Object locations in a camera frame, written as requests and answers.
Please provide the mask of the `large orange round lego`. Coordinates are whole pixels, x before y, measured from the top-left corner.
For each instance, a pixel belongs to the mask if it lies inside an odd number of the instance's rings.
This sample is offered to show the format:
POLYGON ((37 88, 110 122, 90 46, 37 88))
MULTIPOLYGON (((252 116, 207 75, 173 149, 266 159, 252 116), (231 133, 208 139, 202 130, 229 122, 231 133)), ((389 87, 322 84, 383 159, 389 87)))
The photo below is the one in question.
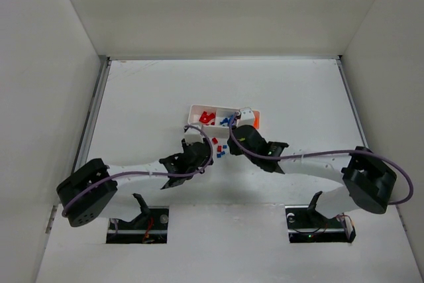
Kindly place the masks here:
POLYGON ((255 129, 259 129, 259 127, 260 127, 260 113, 257 112, 257 111, 255 111, 254 112, 254 118, 255 118, 255 120, 254 120, 254 128, 255 129))

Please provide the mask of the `large blue round lego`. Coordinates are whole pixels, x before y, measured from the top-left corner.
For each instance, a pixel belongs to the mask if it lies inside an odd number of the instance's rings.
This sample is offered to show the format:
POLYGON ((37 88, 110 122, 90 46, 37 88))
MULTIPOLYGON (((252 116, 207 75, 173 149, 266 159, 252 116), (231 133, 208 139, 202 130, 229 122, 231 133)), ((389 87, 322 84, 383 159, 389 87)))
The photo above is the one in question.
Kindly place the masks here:
POLYGON ((228 127, 232 119, 233 119, 232 115, 230 117, 225 117, 219 122, 219 125, 221 127, 228 127))

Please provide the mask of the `white three-compartment tray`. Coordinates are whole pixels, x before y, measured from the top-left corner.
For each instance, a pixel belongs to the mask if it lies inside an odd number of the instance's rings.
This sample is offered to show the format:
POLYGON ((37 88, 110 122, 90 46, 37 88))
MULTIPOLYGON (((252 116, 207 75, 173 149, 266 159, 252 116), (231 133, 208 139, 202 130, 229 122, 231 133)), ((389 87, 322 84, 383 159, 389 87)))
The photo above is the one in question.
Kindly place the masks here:
MULTIPOLYGON (((189 110, 188 115, 188 124, 193 123, 200 123, 203 127, 203 131, 206 133, 209 137, 229 137, 229 127, 221 127, 219 125, 219 122, 225 118, 230 117, 231 115, 234 116, 235 113, 239 113, 239 109, 230 108, 230 107, 217 107, 217 106, 210 106, 210 105, 192 105, 189 110), (208 113, 213 112, 215 114, 215 120, 213 125, 204 125, 199 122, 199 117, 201 114, 206 111, 208 113)), ((237 127, 237 121, 238 119, 235 119, 233 125, 237 127)))

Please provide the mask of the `large red round lego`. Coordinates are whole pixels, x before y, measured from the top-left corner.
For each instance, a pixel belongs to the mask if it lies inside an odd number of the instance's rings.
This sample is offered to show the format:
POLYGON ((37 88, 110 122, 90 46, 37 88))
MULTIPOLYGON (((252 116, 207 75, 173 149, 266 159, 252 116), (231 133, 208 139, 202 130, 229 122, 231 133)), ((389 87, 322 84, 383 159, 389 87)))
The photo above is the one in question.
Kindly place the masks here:
POLYGON ((199 122, 204 125, 213 125, 215 122, 215 114, 213 112, 208 113, 204 111, 199 117, 199 122))

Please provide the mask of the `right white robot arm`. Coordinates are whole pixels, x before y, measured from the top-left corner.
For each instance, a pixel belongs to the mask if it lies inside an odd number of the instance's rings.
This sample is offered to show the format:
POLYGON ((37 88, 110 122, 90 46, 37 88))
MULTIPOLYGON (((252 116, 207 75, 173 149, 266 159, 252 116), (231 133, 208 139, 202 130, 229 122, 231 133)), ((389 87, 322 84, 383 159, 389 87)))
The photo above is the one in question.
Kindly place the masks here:
POLYGON ((309 203, 310 211, 327 219, 356 209, 384 214, 397 180, 396 173, 380 157, 360 146, 308 156, 285 142, 266 141, 251 125, 233 125, 228 145, 232 155, 246 156, 265 172, 301 174, 339 183, 334 190, 318 191, 309 203))

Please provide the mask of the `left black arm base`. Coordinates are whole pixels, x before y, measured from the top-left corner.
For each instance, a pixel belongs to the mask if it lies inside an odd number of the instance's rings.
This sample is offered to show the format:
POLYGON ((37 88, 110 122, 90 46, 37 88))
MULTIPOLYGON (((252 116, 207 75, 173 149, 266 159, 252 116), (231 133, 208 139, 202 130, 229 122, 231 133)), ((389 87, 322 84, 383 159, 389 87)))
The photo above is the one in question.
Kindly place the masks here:
POLYGON ((166 244, 168 239, 169 207, 149 207, 140 194, 133 194, 137 201, 137 215, 130 221, 110 219, 107 244, 166 244))

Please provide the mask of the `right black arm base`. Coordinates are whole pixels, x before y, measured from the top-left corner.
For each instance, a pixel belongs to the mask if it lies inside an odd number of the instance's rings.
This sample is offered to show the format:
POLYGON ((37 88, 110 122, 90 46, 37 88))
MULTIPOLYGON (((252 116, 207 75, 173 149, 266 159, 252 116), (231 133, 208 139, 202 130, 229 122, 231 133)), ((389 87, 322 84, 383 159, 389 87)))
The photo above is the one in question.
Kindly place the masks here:
POLYGON ((356 229, 350 216, 327 219, 315 210, 321 194, 317 192, 309 205, 285 206, 290 243, 353 243, 356 229))

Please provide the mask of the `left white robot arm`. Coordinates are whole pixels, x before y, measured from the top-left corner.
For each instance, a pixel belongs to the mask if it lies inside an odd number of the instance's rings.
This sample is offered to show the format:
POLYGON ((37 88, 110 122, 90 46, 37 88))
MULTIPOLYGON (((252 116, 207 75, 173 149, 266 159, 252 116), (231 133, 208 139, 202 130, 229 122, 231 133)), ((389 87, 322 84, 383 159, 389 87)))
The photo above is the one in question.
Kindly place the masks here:
POLYGON ((183 142, 180 153, 139 166, 106 165, 94 158, 57 186, 62 215, 72 227, 97 217, 139 225, 148 217, 145 195, 180 186, 212 163, 213 145, 208 138, 183 142))

